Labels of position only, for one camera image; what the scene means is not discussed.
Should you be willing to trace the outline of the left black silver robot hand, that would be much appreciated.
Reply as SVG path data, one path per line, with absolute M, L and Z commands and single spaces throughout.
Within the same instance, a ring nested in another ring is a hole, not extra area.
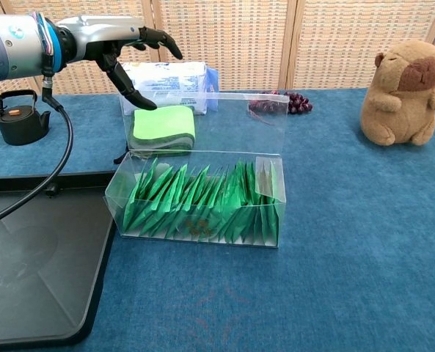
M 68 60 L 69 63 L 96 62 L 131 104 L 148 111 L 157 109 L 154 102 L 136 90 L 118 57 L 124 46 L 139 51 L 164 46 L 175 58 L 182 59 L 178 45 L 169 34 L 145 26 L 141 18 L 125 15 L 80 15 L 61 20 L 56 25 L 69 31 L 76 42 L 76 55 Z

